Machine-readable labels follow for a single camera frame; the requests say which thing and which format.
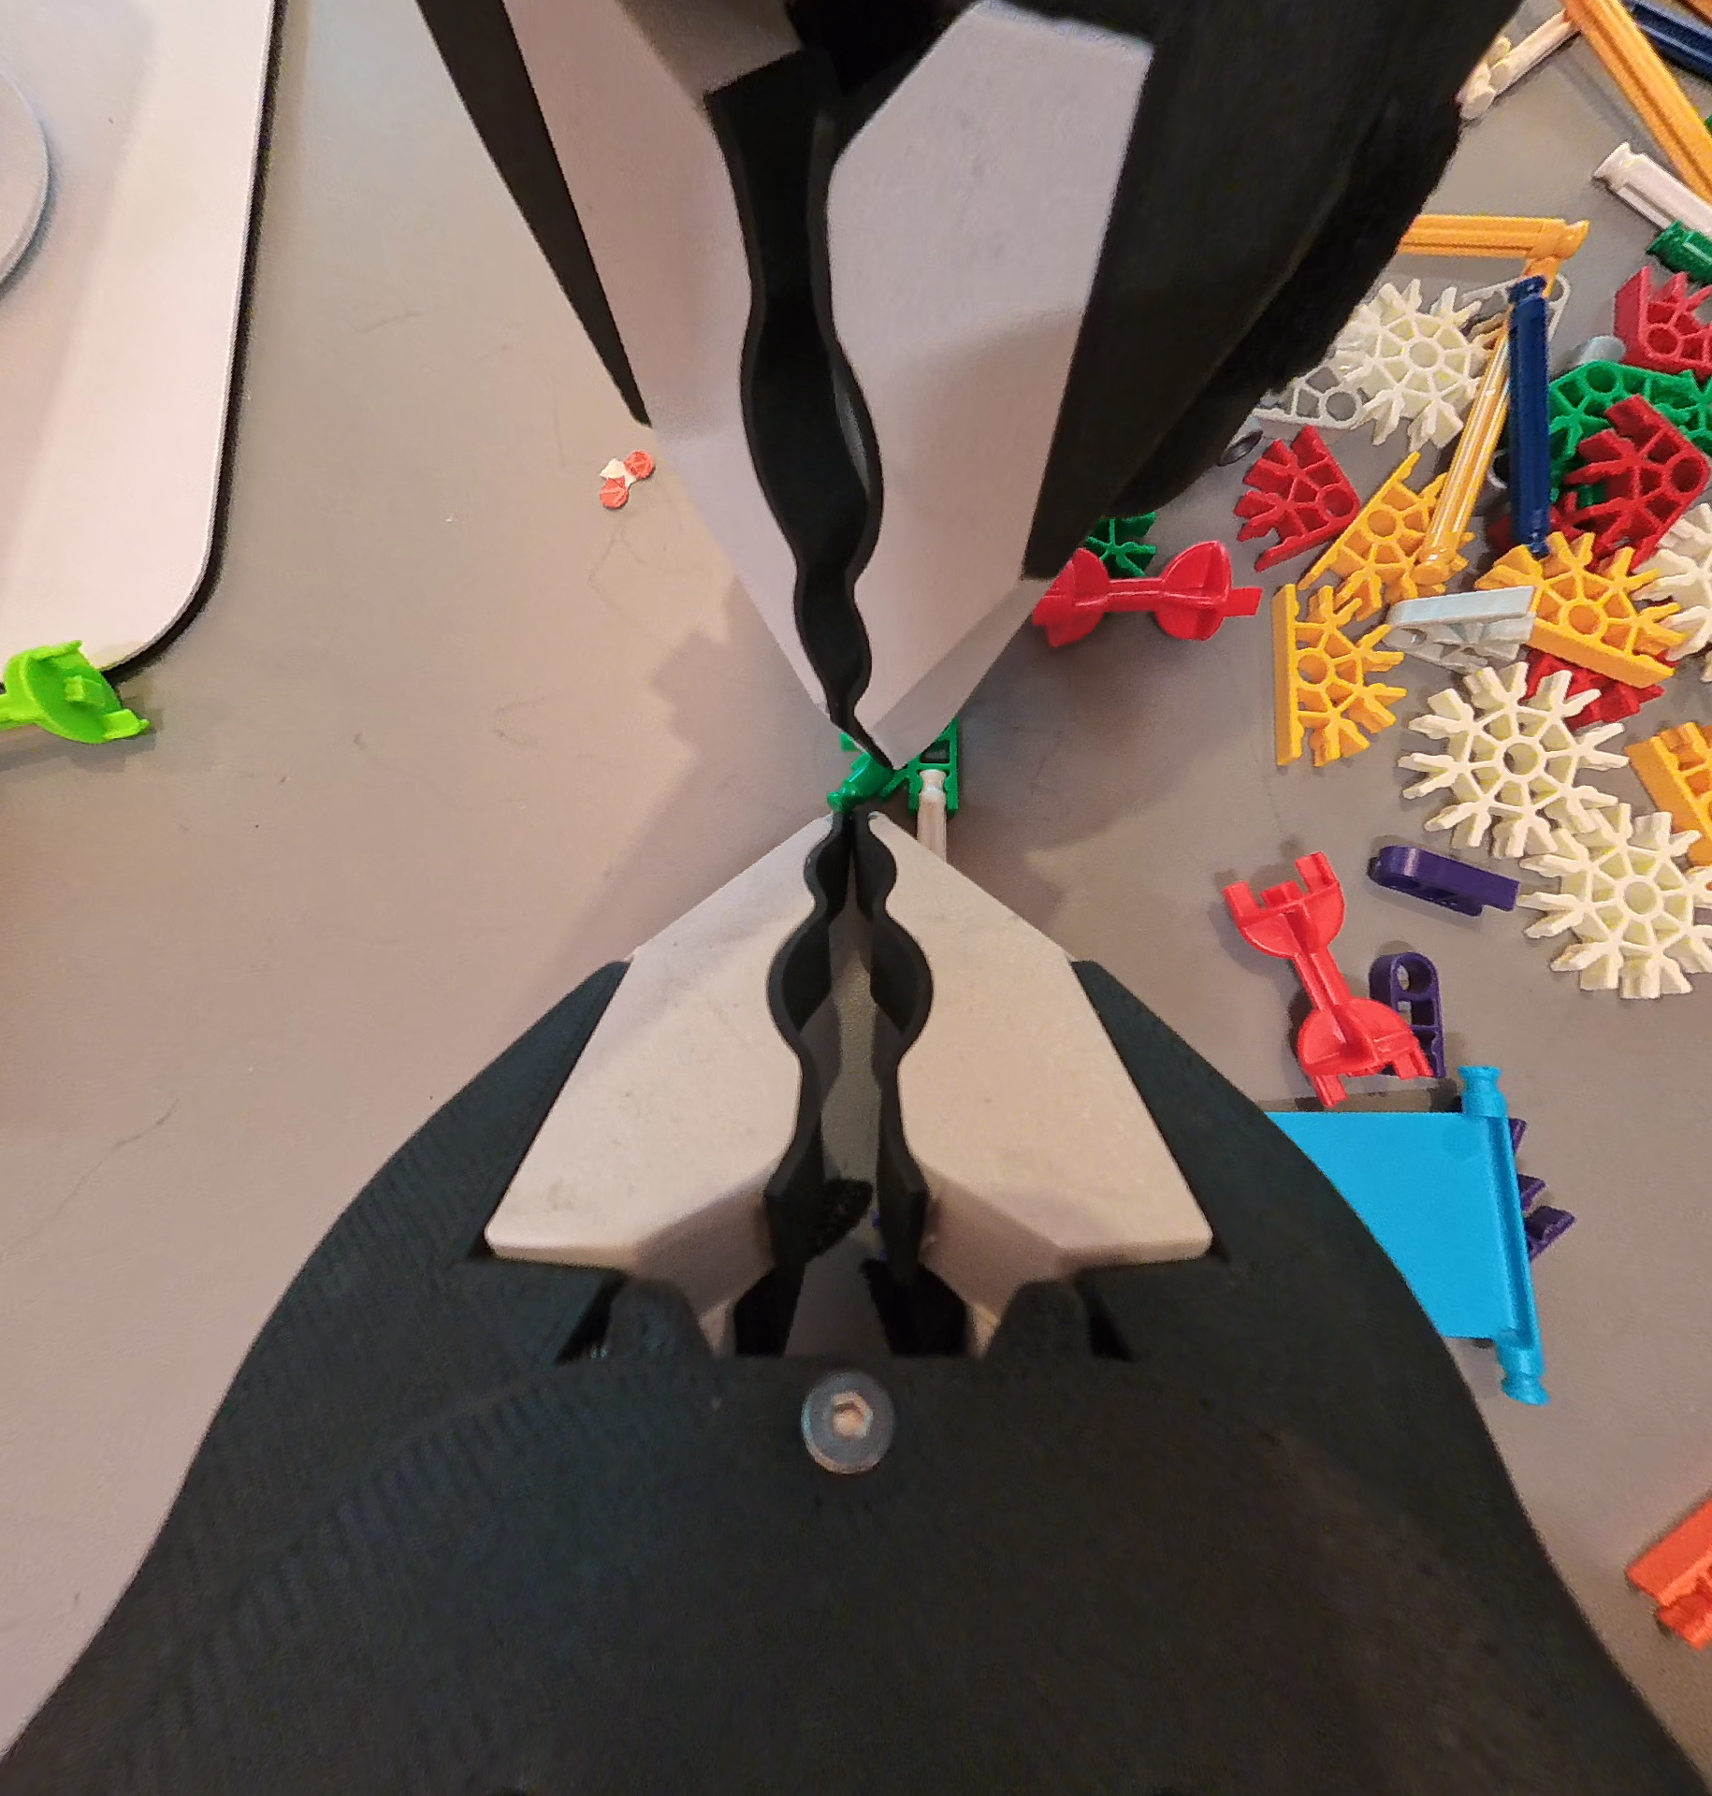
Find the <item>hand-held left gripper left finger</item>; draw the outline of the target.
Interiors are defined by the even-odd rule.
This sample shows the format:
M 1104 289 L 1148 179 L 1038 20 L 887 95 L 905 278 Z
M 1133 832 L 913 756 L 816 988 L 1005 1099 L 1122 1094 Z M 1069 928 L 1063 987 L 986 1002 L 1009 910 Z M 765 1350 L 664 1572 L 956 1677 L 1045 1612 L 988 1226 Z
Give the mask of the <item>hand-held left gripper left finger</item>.
M 816 821 L 629 957 L 485 1225 L 496 1255 L 678 1288 L 737 1354 L 784 1354 L 859 1214 L 824 1144 L 849 874 L 851 821 Z

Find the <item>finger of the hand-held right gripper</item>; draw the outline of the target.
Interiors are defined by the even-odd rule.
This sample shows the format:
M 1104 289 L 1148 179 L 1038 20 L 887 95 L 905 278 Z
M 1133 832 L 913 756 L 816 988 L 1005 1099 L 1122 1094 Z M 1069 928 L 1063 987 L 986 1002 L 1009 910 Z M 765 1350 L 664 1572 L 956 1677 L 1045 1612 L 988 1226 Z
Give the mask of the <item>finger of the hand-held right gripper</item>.
M 1033 602 L 1031 535 L 1155 28 L 800 5 L 805 607 L 830 713 L 903 762 Z
M 644 415 L 830 719 L 853 729 L 861 474 L 814 276 L 830 62 L 784 5 L 508 5 Z

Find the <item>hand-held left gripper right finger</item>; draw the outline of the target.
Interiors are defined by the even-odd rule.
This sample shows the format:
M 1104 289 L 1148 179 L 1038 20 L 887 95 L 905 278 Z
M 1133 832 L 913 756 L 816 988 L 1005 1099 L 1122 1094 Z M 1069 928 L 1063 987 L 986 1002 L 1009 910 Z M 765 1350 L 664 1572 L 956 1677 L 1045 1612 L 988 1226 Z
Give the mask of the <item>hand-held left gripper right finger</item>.
M 881 815 L 871 926 L 890 1342 L 982 1350 L 1024 1285 L 1188 1262 L 1211 1226 L 1069 954 Z

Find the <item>orange toy brick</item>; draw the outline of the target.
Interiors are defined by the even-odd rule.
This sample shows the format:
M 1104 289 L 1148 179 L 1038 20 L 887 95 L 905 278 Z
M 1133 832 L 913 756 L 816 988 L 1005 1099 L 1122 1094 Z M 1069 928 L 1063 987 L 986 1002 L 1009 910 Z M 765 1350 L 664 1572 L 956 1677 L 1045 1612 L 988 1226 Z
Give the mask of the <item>orange toy brick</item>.
M 1657 1621 L 1693 1650 L 1712 1641 L 1712 1496 L 1626 1570 Z

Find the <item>red toy spool piece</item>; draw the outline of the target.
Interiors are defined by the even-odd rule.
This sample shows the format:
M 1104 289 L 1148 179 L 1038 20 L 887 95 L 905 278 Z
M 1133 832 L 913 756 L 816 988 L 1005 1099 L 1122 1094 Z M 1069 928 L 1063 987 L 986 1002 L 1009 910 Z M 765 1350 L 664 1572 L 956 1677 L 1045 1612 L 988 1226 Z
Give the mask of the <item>red toy spool piece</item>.
M 1332 862 L 1314 853 L 1295 871 L 1293 882 L 1262 897 L 1248 882 L 1225 886 L 1223 897 L 1239 937 L 1262 954 L 1289 960 L 1311 1002 L 1293 1051 L 1319 1102 L 1341 1105 L 1354 1077 L 1428 1078 L 1429 1059 L 1407 1020 L 1381 1001 L 1358 997 L 1334 958 L 1345 895 Z
M 1081 548 L 1038 599 L 1031 621 L 1049 645 L 1074 643 L 1114 613 L 1146 613 L 1171 638 L 1204 642 L 1228 618 L 1252 618 L 1262 604 L 1262 587 L 1232 582 L 1229 551 L 1218 542 L 1185 548 L 1155 575 L 1125 578 Z

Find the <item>purple toy clip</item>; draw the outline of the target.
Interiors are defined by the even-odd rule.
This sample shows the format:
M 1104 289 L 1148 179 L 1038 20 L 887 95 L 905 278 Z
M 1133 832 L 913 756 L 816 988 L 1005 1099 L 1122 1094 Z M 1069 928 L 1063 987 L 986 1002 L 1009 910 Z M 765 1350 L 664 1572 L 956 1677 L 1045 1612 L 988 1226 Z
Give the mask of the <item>purple toy clip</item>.
M 1445 1078 L 1444 1006 L 1438 974 L 1428 954 L 1405 951 L 1376 957 L 1368 973 L 1368 991 L 1376 1002 L 1383 1002 L 1407 1020 L 1429 1065 L 1429 1074 L 1438 1081 Z
M 1523 1245 L 1527 1260 L 1534 1264 L 1549 1245 L 1553 1245 L 1564 1232 L 1571 1228 L 1574 1214 L 1546 1201 L 1544 1179 L 1522 1170 L 1520 1151 L 1525 1135 L 1523 1118 L 1509 1117 L 1507 1130 L 1518 1175 L 1518 1208 Z
M 1376 886 L 1468 918 L 1518 909 L 1516 878 L 1421 847 L 1383 845 L 1368 862 L 1368 878 Z

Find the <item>cyan toy panel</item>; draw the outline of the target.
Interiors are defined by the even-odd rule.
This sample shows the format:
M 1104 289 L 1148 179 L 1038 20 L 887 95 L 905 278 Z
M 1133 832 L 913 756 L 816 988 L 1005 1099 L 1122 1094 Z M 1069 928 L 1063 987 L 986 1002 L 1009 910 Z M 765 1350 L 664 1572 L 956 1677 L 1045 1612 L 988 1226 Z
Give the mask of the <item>cyan toy panel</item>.
M 1486 1339 L 1502 1392 L 1544 1406 L 1541 1319 L 1496 1066 L 1457 1110 L 1274 1110 L 1389 1255 L 1440 1336 Z

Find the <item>heap of mixed toy rods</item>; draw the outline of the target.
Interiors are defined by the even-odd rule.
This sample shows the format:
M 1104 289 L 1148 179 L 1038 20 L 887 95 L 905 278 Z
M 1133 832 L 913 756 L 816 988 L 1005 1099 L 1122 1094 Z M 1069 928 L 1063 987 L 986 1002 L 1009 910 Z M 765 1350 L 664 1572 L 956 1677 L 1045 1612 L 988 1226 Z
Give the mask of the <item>heap of mixed toy rods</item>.
M 1659 40 L 1642 26 L 1642 5 L 1562 5 L 1520 43 L 1497 38 L 1457 92 L 1461 126 L 1492 112 L 1499 98 L 1562 52 L 1586 40 L 1621 103 L 1632 109 L 1650 158 L 1618 147 L 1594 177 L 1642 221 L 1675 223 L 1702 234 L 1712 249 L 1712 130 L 1676 80 Z M 1518 213 L 1421 213 L 1398 244 L 1398 256 L 1444 256 L 1520 264 L 1527 276 L 1551 276 L 1586 242 L 1586 218 Z

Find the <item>white stand base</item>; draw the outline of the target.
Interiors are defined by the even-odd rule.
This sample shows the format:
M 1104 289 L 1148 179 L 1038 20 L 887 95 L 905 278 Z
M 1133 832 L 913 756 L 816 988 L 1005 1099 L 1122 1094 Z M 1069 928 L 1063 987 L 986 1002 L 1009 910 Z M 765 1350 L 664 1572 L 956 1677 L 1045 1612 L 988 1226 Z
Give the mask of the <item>white stand base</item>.
M 0 672 L 210 594 L 281 5 L 0 3 Z

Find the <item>pile of colourful toy connectors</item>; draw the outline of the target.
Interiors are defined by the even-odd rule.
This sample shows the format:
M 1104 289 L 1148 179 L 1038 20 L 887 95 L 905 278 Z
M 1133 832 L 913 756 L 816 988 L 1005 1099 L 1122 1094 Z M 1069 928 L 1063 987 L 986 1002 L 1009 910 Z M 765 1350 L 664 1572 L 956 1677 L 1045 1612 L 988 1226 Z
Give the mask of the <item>pile of colourful toy connectors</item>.
M 1386 283 L 1328 366 L 1265 401 L 1238 514 L 1276 591 L 1276 757 L 1403 726 L 1403 797 L 1520 867 L 1527 934 L 1584 991 L 1712 973 L 1712 724 L 1636 735 L 1712 685 L 1712 310 L 1676 275 L 1555 371 L 1559 278 Z

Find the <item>lime green toy spool piece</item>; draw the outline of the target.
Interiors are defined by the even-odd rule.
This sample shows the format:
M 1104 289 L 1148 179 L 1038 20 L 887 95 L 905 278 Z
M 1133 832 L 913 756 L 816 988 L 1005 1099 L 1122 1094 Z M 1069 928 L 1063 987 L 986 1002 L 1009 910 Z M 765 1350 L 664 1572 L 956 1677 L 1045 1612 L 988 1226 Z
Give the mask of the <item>lime green toy spool piece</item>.
M 39 727 L 84 745 L 125 742 L 152 729 L 81 653 L 81 642 L 37 645 L 9 659 L 0 732 L 18 727 Z

